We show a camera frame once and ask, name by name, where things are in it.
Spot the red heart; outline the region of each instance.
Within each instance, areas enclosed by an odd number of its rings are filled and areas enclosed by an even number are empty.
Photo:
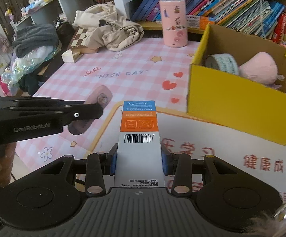
[[[179,100],[180,100],[180,99],[178,99],[178,98],[172,98],[172,99],[171,99],[172,103],[178,103]]]
[[[170,81],[168,81],[168,80],[163,82],[164,90],[171,90],[171,89],[174,89],[176,86],[177,86],[176,83],[170,83]]]
[[[176,77],[182,77],[184,74],[183,74],[183,72],[178,72],[178,73],[174,73],[174,76],[176,76]]]

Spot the yellow cardboard box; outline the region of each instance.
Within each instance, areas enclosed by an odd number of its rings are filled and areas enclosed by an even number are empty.
[[[259,52],[278,66],[279,90],[203,67],[212,54],[229,53],[238,65]],[[190,68],[188,114],[286,145],[286,48],[257,36],[207,25]]]

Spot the pink cylindrical container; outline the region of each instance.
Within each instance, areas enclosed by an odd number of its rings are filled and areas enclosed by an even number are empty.
[[[185,0],[160,0],[164,44],[183,47],[188,42]]]

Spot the play mat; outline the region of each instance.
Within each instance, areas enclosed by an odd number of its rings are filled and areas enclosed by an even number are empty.
[[[111,101],[85,133],[73,135],[66,126],[61,134],[19,142],[17,154],[34,171],[66,154],[83,159],[92,152],[109,152],[119,139],[123,101],[154,100],[161,141],[170,151],[194,159],[216,155],[272,185],[286,200],[286,146],[185,113],[189,64],[198,44],[170,48],[162,39],[144,38],[122,52],[101,49],[64,64],[35,96],[87,100],[108,89]],[[173,176],[166,177],[169,189],[172,182]],[[194,175],[194,191],[202,185],[201,175]]]

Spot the blue label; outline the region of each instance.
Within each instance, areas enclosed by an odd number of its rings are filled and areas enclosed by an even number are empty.
[[[155,101],[125,101],[123,111],[156,111]]]

